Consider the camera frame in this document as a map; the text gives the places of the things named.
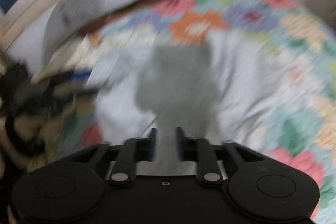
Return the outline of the light blue garment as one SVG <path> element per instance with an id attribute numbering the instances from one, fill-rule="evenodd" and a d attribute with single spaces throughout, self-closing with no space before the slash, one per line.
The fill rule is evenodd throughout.
<path id="1" fill-rule="evenodd" d="M 220 144 L 262 150 L 255 131 L 284 105 L 308 104 L 322 90 L 303 55 L 273 55 L 240 31 L 212 30 L 202 45 L 115 50 L 95 65 L 87 82 L 99 88 L 96 115 L 114 144 L 158 129 L 153 162 L 141 175 L 194 174 L 178 160 L 175 129 Z"/>

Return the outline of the cream white garment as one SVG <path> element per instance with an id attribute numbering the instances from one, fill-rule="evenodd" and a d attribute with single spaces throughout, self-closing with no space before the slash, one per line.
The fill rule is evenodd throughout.
<path id="1" fill-rule="evenodd" d="M 92 69 L 101 57 L 125 47 L 134 32 L 134 28 L 129 28 L 109 36 L 100 37 L 97 32 L 83 38 L 70 39 L 56 50 L 49 63 L 34 75 L 33 82 L 37 83 L 46 77 L 72 69 Z"/>

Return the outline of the colourful floral bed sheet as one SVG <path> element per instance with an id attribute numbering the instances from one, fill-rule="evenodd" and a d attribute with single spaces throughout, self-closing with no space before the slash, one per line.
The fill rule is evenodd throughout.
<path id="1" fill-rule="evenodd" d="M 309 175 L 320 190 L 313 221 L 335 223 L 334 31 L 296 0 L 162 0 L 120 16 L 97 32 L 102 37 L 129 28 L 135 32 L 120 50 L 202 45 L 206 34 L 219 30 L 240 31 L 273 55 L 289 50 L 306 57 L 322 90 L 298 109 L 277 107 L 255 131 L 262 150 L 252 150 Z M 53 159 L 101 142 L 117 145 L 104 139 L 97 96 L 79 102 L 66 116 Z"/>

